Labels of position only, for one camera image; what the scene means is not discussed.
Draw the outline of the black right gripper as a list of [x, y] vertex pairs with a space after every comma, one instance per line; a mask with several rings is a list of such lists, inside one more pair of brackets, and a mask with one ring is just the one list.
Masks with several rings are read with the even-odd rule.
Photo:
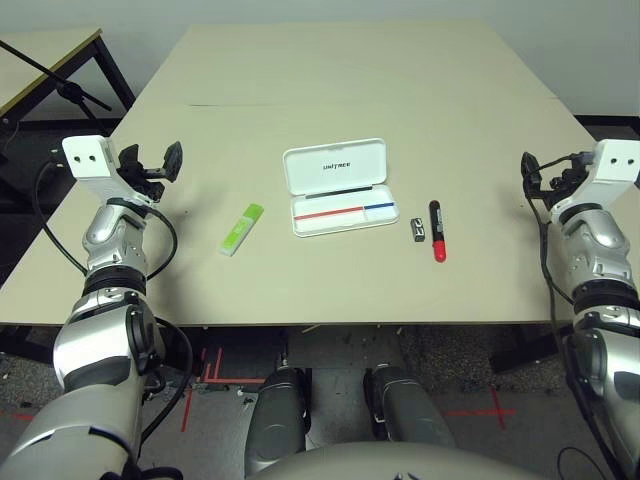
[[[522, 186], [526, 198], [540, 198], [542, 177], [540, 165], [534, 155], [524, 152], [521, 157]], [[588, 177], [582, 160], [572, 160], [571, 167], [562, 171], [559, 177], [550, 181], [551, 190], [546, 193], [544, 205], [551, 209], [560, 201], [571, 196]]]

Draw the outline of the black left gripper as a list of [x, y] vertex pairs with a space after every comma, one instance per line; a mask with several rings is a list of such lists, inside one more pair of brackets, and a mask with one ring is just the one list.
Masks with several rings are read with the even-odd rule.
[[183, 149], [180, 141], [169, 145], [164, 154], [163, 168], [145, 168], [138, 162], [139, 145], [133, 144], [119, 153], [119, 175], [136, 192], [152, 202], [159, 202], [164, 185], [161, 180], [176, 181], [183, 164]]

